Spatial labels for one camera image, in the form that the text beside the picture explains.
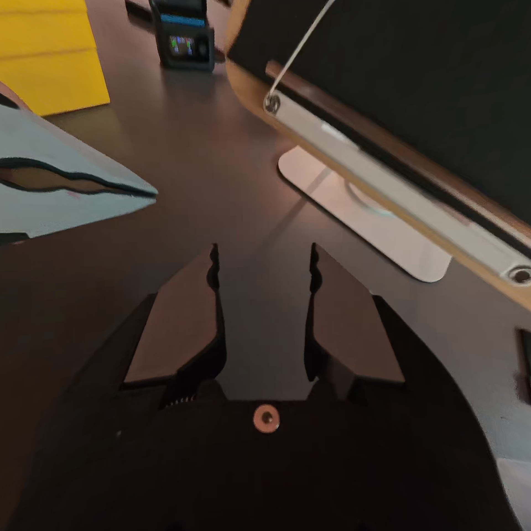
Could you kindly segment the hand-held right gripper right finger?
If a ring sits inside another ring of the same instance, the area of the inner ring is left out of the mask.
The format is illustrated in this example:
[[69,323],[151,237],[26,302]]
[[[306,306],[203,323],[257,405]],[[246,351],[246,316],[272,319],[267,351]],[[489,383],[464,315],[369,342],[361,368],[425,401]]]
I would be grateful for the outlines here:
[[317,243],[310,251],[304,368],[310,382],[335,368],[353,379],[404,384],[372,293]]

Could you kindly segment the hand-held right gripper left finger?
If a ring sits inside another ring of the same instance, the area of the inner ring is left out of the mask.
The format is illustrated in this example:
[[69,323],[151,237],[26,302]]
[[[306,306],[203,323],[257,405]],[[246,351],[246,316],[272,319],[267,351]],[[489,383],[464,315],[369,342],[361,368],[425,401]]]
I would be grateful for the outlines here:
[[157,292],[125,375],[126,386],[218,376],[227,362],[219,248],[179,270]]

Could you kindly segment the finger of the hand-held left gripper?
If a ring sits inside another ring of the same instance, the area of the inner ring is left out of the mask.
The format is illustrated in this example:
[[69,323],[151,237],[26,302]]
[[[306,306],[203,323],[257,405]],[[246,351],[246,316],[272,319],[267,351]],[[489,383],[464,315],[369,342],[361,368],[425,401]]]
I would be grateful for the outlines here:
[[69,181],[89,181],[120,193],[155,197],[134,172],[14,103],[1,103],[1,169],[37,168]]
[[32,239],[142,210],[158,190],[142,183],[69,180],[43,188],[1,180],[1,235]]

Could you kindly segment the yellow box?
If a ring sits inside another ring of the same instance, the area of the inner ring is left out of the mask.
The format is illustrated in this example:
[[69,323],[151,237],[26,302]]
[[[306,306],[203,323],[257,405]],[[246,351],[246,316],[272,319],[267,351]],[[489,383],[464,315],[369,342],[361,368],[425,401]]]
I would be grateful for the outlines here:
[[1,82],[35,114],[110,103],[85,1],[1,1]]

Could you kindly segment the small black screen device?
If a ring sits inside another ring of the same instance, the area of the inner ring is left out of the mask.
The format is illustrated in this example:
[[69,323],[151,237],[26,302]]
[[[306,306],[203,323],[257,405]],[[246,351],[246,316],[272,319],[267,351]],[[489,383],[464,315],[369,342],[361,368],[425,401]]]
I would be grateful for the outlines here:
[[157,51],[171,70],[212,72],[215,33],[207,18],[206,1],[149,1]]

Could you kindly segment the black board with wooden frame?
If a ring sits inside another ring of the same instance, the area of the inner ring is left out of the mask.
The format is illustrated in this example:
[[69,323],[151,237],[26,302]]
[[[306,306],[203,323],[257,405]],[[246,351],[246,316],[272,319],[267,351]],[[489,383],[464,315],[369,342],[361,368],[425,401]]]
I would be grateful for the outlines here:
[[233,1],[240,102],[530,310],[530,1]]

